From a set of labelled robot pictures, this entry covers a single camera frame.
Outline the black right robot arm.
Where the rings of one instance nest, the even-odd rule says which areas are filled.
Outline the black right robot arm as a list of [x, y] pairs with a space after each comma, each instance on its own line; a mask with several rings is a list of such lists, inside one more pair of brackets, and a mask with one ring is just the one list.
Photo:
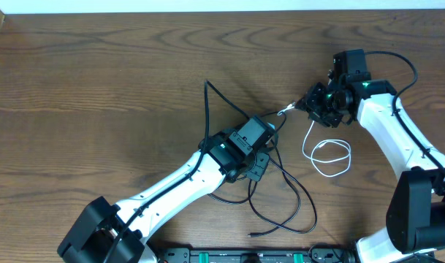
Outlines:
[[376, 141], [398, 184], [386, 213], [386, 226], [355, 244], [358, 262], [415, 262], [445, 249], [445, 155], [437, 150], [404, 110], [401, 93], [388, 80], [374, 80], [362, 49], [333, 56], [327, 85], [313, 85], [296, 108], [325, 127], [345, 116]]

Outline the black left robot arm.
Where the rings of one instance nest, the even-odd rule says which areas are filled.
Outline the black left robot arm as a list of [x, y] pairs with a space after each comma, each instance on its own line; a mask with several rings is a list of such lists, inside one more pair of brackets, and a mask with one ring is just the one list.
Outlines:
[[91, 201], [57, 248], [65, 262], [157, 262], [150, 237], [193, 201], [240, 175], [260, 180], [275, 127], [254, 116], [203, 139], [172, 174], [139, 194], [111, 205]]

